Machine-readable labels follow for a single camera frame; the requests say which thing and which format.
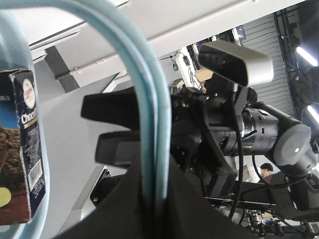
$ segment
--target barcode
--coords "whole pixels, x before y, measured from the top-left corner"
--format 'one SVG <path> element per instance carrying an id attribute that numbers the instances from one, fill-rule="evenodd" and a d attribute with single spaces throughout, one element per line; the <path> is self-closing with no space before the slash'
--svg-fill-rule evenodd
<path id="1" fill-rule="evenodd" d="M 42 175 L 42 164 L 41 164 L 41 160 L 39 160 L 33 166 L 33 168 L 31 168 L 28 174 L 30 192 L 33 190 L 35 184 L 37 183 L 41 175 Z"/>

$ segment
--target man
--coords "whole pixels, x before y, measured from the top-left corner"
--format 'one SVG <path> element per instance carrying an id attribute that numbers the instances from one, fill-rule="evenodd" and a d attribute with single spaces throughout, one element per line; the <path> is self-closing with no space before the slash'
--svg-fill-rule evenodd
<path id="1" fill-rule="evenodd" d="M 266 182 L 270 182 L 269 175 L 271 172 L 274 171 L 273 166 L 270 163 L 264 163 L 260 166 L 260 175 L 263 177 L 263 179 L 266 180 Z"/>

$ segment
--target light blue plastic handle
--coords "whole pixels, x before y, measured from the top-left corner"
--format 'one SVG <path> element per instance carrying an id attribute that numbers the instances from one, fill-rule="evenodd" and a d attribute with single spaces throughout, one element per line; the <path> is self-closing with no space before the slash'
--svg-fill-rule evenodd
<path id="1" fill-rule="evenodd" d="M 15 18 L 7 10 L 0 10 L 0 70 L 29 69 L 34 72 L 29 44 Z M 35 96 L 38 101 L 37 87 Z M 40 134 L 43 135 L 41 109 L 38 112 Z M 48 211 L 50 194 L 50 174 L 44 138 L 41 138 L 46 194 L 30 224 L 16 224 L 0 233 L 0 239 L 40 237 Z"/>
<path id="2" fill-rule="evenodd" d="M 158 59 L 132 21 L 105 0 L 1 0 L 0 8 L 55 6 L 94 26 L 116 49 L 136 88 L 142 139 L 142 194 L 161 217 L 167 197 L 171 108 Z"/>

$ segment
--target black cable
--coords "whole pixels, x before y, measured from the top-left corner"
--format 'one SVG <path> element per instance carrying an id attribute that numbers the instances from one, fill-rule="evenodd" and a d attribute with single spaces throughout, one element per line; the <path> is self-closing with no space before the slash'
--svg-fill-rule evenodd
<path id="1" fill-rule="evenodd" d="M 268 182 L 260 175 L 260 173 L 258 172 L 258 169 L 257 169 L 257 166 L 256 166 L 256 160 L 255 160 L 255 156 L 254 156 L 254 155 L 252 155 L 252 160 L 253 160 L 254 170 L 255 170 L 255 172 L 257 173 L 259 179 L 260 179 L 264 184 L 266 184 L 266 185 L 269 186 L 270 188 L 283 188 L 283 187 L 280 187 L 280 186 L 277 186 L 277 185 L 272 185 L 272 184 L 268 183 Z"/>
<path id="2" fill-rule="evenodd" d="M 244 220 L 244 218 L 245 218 L 245 209 L 244 208 L 242 208 L 242 209 L 243 209 L 243 213 L 242 213 L 241 218 L 240 218 L 240 220 L 238 222 L 238 225 L 241 225 L 243 220 Z"/>
<path id="3" fill-rule="evenodd" d="M 165 60 L 165 59 L 171 59 L 172 60 L 172 62 L 174 62 L 175 64 L 176 64 L 176 62 L 173 60 L 173 57 L 174 57 L 175 55 L 172 55 L 172 56 L 168 56 L 168 57 L 164 57 L 164 58 L 162 58 L 162 59 L 160 59 L 159 61 L 161 61 L 161 60 Z"/>
<path id="4" fill-rule="evenodd" d="M 234 98 L 236 96 L 236 92 L 231 92 L 229 94 L 229 97 L 227 101 L 229 102 L 229 105 L 231 107 L 230 112 L 231 112 L 231 118 L 233 122 L 233 126 L 235 127 L 236 131 L 236 138 L 237 138 L 237 145 L 238 145 L 238 156 L 239 156 L 239 172 L 238 172 L 238 188 L 237 192 L 235 193 L 235 199 L 232 205 L 232 208 L 230 210 L 230 213 L 228 215 L 229 219 L 232 219 L 236 210 L 236 207 L 238 206 L 239 203 L 239 198 L 243 186 L 243 175 L 244 175 L 244 152 L 243 152 L 243 147 L 242 147 L 242 138 L 241 138 L 241 132 L 239 130 L 239 125 L 237 122 L 237 117 L 236 117 L 236 110 L 235 110 L 235 104 L 234 104 Z"/>
<path id="5" fill-rule="evenodd" d="M 288 227 L 290 227 L 290 228 L 292 228 L 292 229 L 294 229 L 294 230 L 296 230 L 296 231 L 299 231 L 300 233 L 302 233 L 302 234 L 304 234 L 304 235 L 312 236 L 312 237 L 319 236 L 319 232 L 318 232 L 318 233 L 307 233 L 307 232 L 304 232 L 304 231 L 302 231 L 302 230 L 300 230 L 300 229 L 298 229 L 298 228 L 296 228 L 296 227 L 290 225 L 289 223 L 287 223 L 287 222 L 285 221 L 285 219 L 281 218 L 281 217 L 278 216 L 276 213 L 273 213 L 272 211 L 266 211 L 266 212 L 269 213 L 269 214 L 271 214 L 271 215 L 273 215 L 273 217 L 278 218 L 278 219 L 279 219 L 281 222 L 283 222 L 286 226 L 288 226 Z"/>
<path id="6" fill-rule="evenodd" d="M 295 182 L 280 183 L 280 184 L 275 184 L 275 185 L 273 185 L 273 186 L 276 186 L 276 187 L 274 187 L 274 189 L 285 188 L 285 187 L 291 186 L 291 185 L 293 185 L 293 184 L 299 183 L 299 182 L 303 181 L 304 179 L 306 179 L 307 177 L 308 177 L 308 175 L 302 177 L 301 179 L 299 179 L 299 180 L 297 180 L 297 181 L 295 181 Z M 268 188 L 270 188 L 268 185 L 263 186 L 263 187 L 259 187 L 259 188 L 252 188 L 252 189 L 243 191 L 241 194 L 244 195 L 244 194 L 246 194 L 246 193 L 250 193 L 250 192 L 258 191 L 258 190 L 262 190 L 262 189 L 268 189 Z"/>

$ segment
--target chocolate cereal box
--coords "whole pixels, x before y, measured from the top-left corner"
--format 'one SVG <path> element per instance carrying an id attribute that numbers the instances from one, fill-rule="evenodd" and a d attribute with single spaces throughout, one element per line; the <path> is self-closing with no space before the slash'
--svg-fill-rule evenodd
<path id="1" fill-rule="evenodd" d="M 0 225 L 32 220 L 45 194 L 31 71 L 0 72 Z"/>

